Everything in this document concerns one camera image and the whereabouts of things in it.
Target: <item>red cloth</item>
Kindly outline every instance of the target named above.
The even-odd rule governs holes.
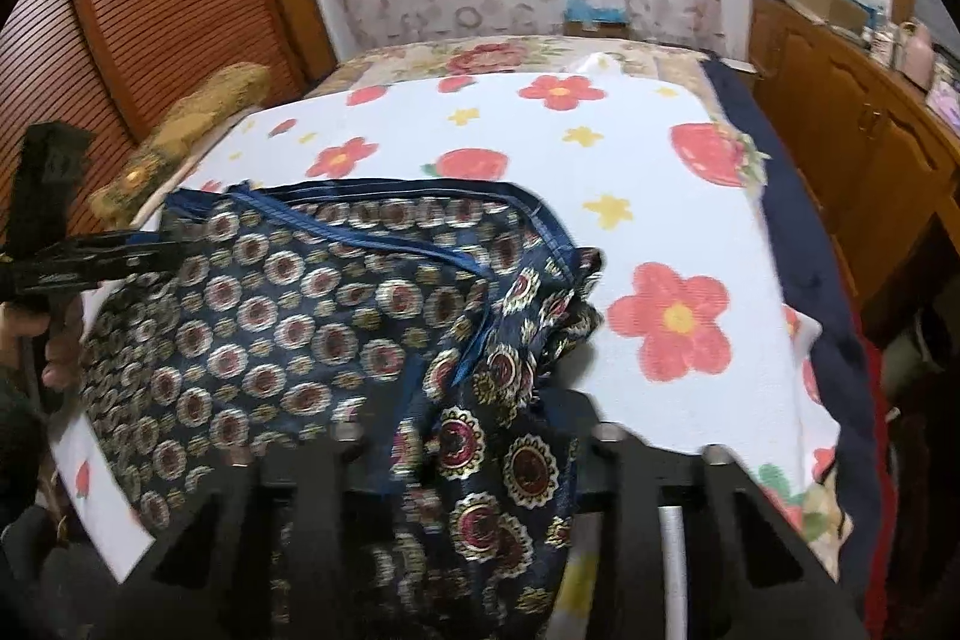
[[[880,473],[880,535],[874,552],[870,572],[870,585],[864,598],[864,624],[870,637],[881,640],[887,621],[887,567],[890,562],[890,548],[893,545],[894,522],[896,520],[896,491],[887,472],[887,413],[890,405],[880,389],[880,350],[864,338],[860,332],[860,341],[867,353],[867,372],[870,375],[870,391],[874,397],[874,437],[877,439],[877,471]]]

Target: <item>human hand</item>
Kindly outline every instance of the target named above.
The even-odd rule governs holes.
[[[0,305],[0,366],[20,368],[20,338],[40,336],[50,326],[48,314],[32,313],[16,304]],[[42,383],[62,391],[80,380],[80,336],[83,335],[83,301],[73,299],[64,323],[55,323],[47,340]]]

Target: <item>pillow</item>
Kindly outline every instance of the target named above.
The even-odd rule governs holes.
[[[221,68],[190,95],[174,102],[112,183],[94,191],[90,212],[109,229],[130,225],[140,207],[165,183],[211,129],[270,92],[270,70],[255,63]]]

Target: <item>dark sleeve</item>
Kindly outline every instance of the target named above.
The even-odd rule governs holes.
[[[43,423],[14,373],[0,367],[0,530],[34,504],[43,443]]]

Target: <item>wooden cabinet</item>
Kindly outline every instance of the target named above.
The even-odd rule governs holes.
[[[824,225],[833,233],[866,166],[882,99],[861,63],[838,52],[820,52],[819,59],[823,66],[818,80],[808,85],[815,133],[801,166],[817,194]]]
[[[898,74],[781,1],[754,0],[749,52],[757,103],[865,304],[952,194],[960,140]]]
[[[954,162],[917,109],[887,92],[880,128],[837,237],[864,299],[905,259],[949,189]]]

